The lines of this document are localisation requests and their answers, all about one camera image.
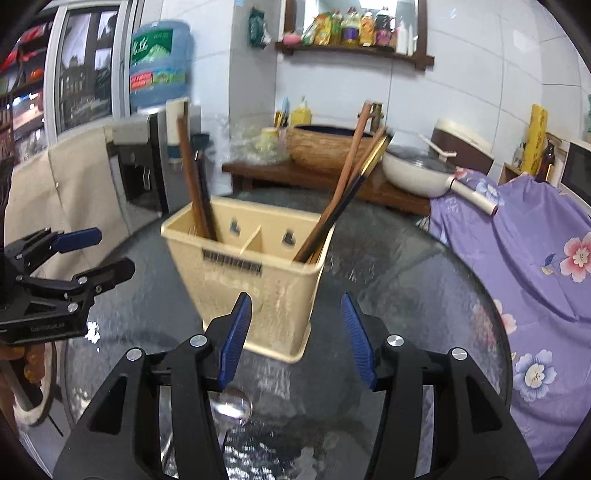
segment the frying pan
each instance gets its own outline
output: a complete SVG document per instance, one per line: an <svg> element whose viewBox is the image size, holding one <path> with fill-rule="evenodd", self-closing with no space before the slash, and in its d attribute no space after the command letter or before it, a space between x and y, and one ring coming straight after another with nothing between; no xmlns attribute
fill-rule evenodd
<svg viewBox="0 0 591 480"><path fill-rule="evenodd" d="M453 165L417 148L392 146L386 150L382 165L388 180L406 192L437 198L451 190L487 215L493 216L497 211L494 202L455 179Z"/></svg>

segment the faucet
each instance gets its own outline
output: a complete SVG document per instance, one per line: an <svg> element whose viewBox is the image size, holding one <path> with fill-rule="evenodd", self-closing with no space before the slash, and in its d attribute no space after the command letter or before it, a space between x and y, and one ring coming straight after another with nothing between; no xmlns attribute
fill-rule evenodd
<svg viewBox="0 0 591 480"><path fill-rule="evenodd" d="M374 102L371 106L371 113L369 114L371 118L371 124L369 126L369 131L376 133L378 131L379 125L382 122L382 118L384 118L384 114L382 114L382 104Z"/></svg>

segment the purple floral cloth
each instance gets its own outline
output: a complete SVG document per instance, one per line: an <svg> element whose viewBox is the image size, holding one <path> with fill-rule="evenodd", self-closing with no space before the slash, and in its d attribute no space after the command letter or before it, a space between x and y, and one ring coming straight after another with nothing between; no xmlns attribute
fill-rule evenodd
<svg viewBox="0 0 591 480"><path fill-rule="evenodd" d="M469 170L456 177L498 213L448 194L431 201L429 230L494 299L511 344L511 414L543 473L591 407L591 219L531 176L500 187Z"/></svg>

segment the microwave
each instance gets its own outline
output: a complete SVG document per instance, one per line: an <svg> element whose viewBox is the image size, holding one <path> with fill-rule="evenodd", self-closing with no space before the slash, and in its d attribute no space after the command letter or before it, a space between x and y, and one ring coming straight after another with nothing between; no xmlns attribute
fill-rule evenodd
<svg viewBox="0 0 591 480"><path fill-rule="evenodd" d="M560 176L556 186L591 216L591 144L579 140L562 142L562 150L562 155L556 157Z"/></svg>

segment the blue rubber tip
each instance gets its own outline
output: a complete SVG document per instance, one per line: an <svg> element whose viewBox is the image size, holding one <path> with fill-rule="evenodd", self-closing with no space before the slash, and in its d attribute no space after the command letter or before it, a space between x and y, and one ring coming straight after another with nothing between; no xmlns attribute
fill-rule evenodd
<svg viewBox="0 0 591 480"><path fill-rule="evenodd" d="M252 300L246 293L241 293L238 297L232 310L232 315L234 314L234 323L220 353L220 372L217 380L222 388L226 388L234 379L246 334L251 325Z"/></svg>
<svg viewBox="0 0 591 480"><path fill-rule="evenodd" d="M65 254L98 245L102 239L103 234L98 228L89 228L72 233L63 233L57 237L52 246L57 252Z"/></svg>
<svg viewBox="0 0 591 480"><path fill-rule="evenodd" d="M374 369L374 350L369 343L361 319L348 294L343 295L340 301L340 311L349 331L349 339L359 376L363 383L373 390L378 382Z"/></svg>

